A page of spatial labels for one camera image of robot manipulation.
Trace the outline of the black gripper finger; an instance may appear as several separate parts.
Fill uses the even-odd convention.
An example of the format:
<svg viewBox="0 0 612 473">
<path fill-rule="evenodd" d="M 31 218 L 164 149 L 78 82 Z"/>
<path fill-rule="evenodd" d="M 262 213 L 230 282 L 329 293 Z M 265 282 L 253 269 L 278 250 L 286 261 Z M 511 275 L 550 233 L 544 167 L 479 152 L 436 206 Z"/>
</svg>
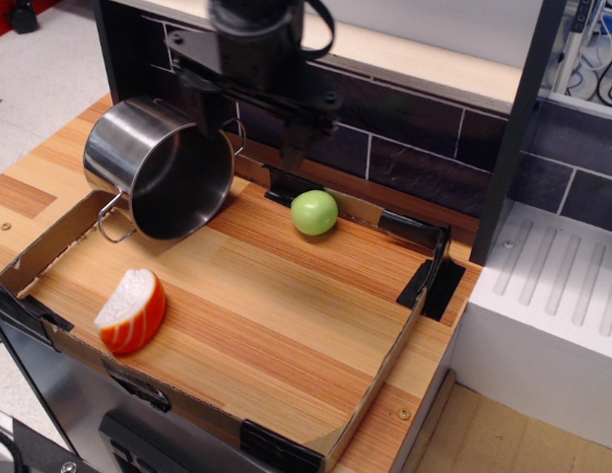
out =
<svg viewBox="0 0 612 473">
<path fill-rule="evenodd" d="M 294 116 L 284 123 L 281 157 L 285 172 L 296 172 L 311 148 L 330 135 L 330 120 Z"/>
<path fill-rule="evenodd" d="M 188 114 L 207 139 L 217 138 L 219 132 L 237 117 L 235 103 L 224 96 L 221 88 L 213 85 L 185 86 L 184 99 Z"/>
</svg>

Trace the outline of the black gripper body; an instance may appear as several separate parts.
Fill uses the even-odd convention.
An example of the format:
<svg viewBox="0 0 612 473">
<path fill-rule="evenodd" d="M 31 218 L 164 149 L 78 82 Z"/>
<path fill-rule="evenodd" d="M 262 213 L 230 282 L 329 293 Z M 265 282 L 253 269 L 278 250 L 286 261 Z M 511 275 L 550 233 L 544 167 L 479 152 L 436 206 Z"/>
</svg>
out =
<svg viewBox="0 0 612 473">
<path fill-rule="evenodd" d="M 186 86 L 245 102 L 278 117 L 335 118 L 342 96 L 312 62 L 326 51 L 301 48 L 291 26 L 259 35 L 174 30 L 166 44 Z"/>
</svg>

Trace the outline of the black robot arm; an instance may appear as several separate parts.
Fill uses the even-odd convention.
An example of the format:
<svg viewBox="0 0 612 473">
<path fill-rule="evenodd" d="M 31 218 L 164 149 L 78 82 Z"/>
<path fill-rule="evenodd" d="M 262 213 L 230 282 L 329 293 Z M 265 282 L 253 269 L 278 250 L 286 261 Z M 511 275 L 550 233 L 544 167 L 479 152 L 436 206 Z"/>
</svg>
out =
<svg viewBox="0 0 612 473">
<path fill-rule="evenodd" d="M 312 145 L 331 136 L 342 96 L 313 66 L 332 45 L 302 46 L 303 1 L 212 1 L 212 30 L 176 30 L 166 44 L 185 110 L 201 134 L 214 137 L 233 102 L 284 122 L 281 157 L 294 173 Z"/>
</svg>

